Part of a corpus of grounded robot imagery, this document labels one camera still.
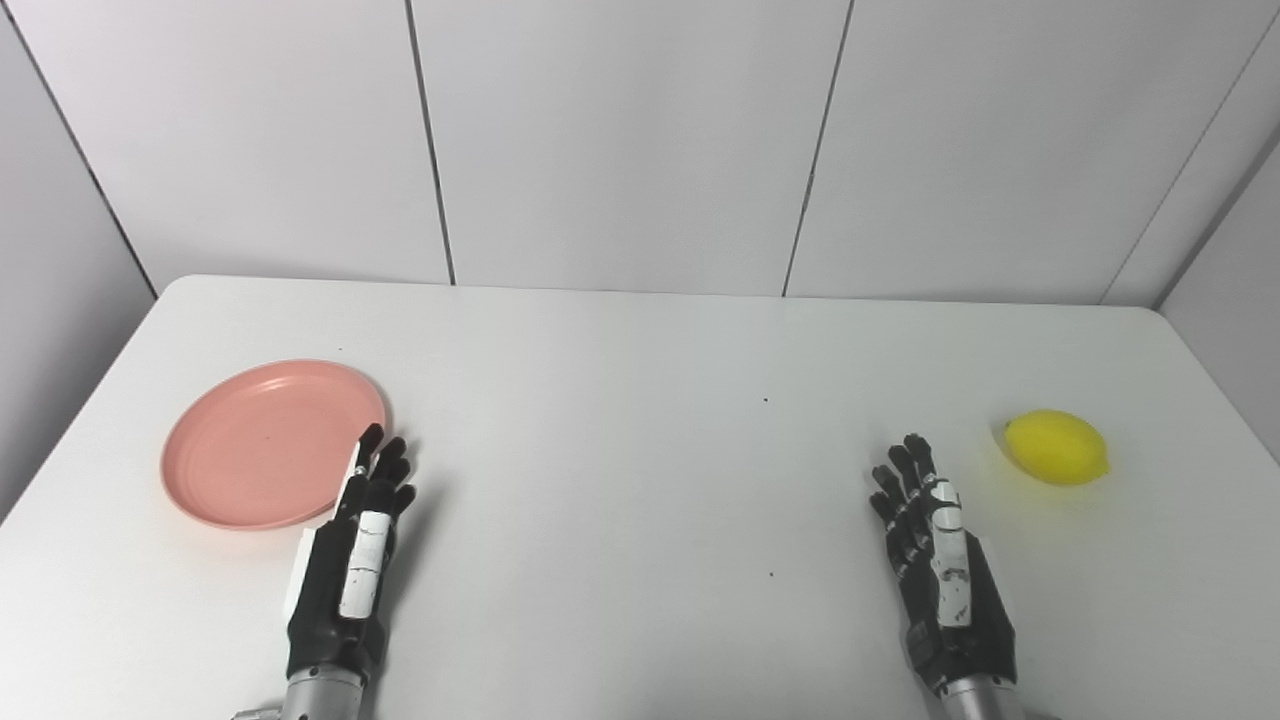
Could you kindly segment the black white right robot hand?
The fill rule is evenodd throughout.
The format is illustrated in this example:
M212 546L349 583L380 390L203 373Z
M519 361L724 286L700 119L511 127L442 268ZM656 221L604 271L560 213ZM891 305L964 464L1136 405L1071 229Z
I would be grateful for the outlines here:
M891 446L888 459L870 471L869 505L908 614L913 670L937 697L972 679L1015 684L1015 630L956 486L938 474L919 434Z

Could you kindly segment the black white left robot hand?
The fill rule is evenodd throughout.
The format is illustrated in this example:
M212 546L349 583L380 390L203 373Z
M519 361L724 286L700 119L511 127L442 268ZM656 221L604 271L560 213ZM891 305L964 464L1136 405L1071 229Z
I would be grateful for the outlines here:
M287 676L335 667L365 685L387 652L378 616L401 515L415 501L407 443L372 423L356 442L351 474L328 521L311 536L285 637Z

